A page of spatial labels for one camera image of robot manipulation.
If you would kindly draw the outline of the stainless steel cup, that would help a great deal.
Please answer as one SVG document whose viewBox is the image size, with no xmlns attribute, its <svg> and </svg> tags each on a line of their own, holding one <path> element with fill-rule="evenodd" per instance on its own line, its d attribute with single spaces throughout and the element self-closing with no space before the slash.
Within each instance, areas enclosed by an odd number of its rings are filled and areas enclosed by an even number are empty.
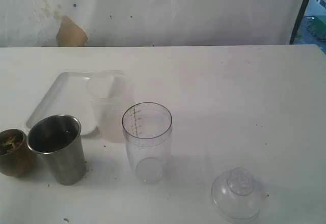
<svg viewBox="0 0 326 224">
<path fill-rule="evenodd" d="M 28 133 L 28 148 L 45 163 L 61 185 L 73 185 L 86 173 L 81 123 L 71 115 L 52 115 Z"/>
</svg>

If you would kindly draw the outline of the brown wooden bowl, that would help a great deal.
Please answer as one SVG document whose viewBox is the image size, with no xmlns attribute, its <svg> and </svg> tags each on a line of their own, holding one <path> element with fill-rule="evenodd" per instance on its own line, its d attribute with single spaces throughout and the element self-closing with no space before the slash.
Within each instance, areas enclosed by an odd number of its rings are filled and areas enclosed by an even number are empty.
<svg viewBox="0 0 326 224">
<path fill-rule="evenodd" d="M 1 174 L 11 177 L 21 177 L 34 166 L 36 155 L 27 145 L 27 135 L 19 129 L 1 131 L 1 142 L 16 136 L 20 145 L 11 153 L 1 155 Z"/>
</svg>

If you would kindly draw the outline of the clear plastic shaker body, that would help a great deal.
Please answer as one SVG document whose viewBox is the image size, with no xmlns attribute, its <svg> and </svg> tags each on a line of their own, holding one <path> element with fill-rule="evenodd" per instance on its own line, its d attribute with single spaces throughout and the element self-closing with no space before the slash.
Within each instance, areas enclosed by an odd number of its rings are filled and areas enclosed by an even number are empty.
<svg viewBox="0 0 326 224">
<path fill-rule="evenodd" d="M 173 120 L 170 111 L 156 102 L 141 102 L 122 117 L 129 165 L 145 184 L 154 184 L 168 170 L 171 157 Z"/>
</svg>

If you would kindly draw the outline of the clear dome lid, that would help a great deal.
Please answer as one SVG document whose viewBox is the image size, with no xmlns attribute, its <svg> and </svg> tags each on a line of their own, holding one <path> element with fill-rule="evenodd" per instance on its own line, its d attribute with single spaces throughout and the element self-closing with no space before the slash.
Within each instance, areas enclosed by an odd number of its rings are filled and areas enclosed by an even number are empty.
<svg viewBox="0 0 326 224">
<path fill-rule="evenodd" d="M 229 223 L 254 223 L 266 197 L 263 184 L 242 167 L 222 172 L 211 187 L 212 203 Z"/>
</svg>

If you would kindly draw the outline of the translucent plastic cup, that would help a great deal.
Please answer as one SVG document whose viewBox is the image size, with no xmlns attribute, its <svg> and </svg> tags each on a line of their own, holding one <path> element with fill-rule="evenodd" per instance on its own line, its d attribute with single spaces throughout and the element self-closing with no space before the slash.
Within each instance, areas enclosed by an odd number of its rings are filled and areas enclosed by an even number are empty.
<svg viewBox="0 0 326 224">
<path fill-rule="evenodd" d="M 133 105 L 133 82 L 121 70 L 94 73 L 86 84 L 97 128 L 103 139 L 124 142 L 122 117 Z"/>
</svg>

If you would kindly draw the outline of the white rectangular tray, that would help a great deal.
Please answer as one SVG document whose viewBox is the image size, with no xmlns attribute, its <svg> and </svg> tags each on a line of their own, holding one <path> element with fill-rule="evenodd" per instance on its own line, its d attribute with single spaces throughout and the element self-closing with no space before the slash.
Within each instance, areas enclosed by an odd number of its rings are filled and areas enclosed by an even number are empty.
<svg viewBox="0 0 326 224">
<path fill-rule="evenodd" d="M 93 133 L 97 125 L 86 89 L 91 75 L 91 73 L 85 72 L 59 74 L 26 120 L 25 130 L 30 131 L 37 122 L 46 117 L 68 114 L 80 121 L 82 136 Z"/>
</svg>

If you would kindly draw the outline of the green container outside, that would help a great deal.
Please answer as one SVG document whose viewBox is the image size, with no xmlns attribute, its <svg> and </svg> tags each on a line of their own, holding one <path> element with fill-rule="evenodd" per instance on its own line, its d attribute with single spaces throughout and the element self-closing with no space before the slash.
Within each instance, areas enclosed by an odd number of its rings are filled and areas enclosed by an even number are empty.
<svg viewBox="0 0 326 224">
<path fill-rule="evenodd" d="M 321 41 L 325 41 L 325 15 L 308 17 L 307 30 Z"/>
</svg>

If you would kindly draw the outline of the black metal frame post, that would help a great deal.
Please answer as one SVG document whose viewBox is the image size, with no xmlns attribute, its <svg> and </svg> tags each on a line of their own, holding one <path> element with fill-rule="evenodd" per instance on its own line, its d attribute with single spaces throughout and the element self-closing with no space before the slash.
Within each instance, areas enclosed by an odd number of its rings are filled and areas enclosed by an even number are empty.
<svg viewBox="0 0 326 224">
<path fill-rule="evenodd" d="M 298 30 L 299 30 L 299 27 L 301 25 L 301 21 L 303 19 L 303 16 L 304 16 L 304 13 L 306 11 L 308 3 L 309 3 L 309 0 L 303 0 L 302 1 L 302 4 L 300 6 L 300 9 L 299 9 L 299 12 L 298 12 L 298 15 L 297 15 L 297 18 L 295 20 L 294 27 L 292 29 L 289 45 L 293 44 L 293 42 L 295 40 L 295 37 L 297 36 Z"/>
</svg>

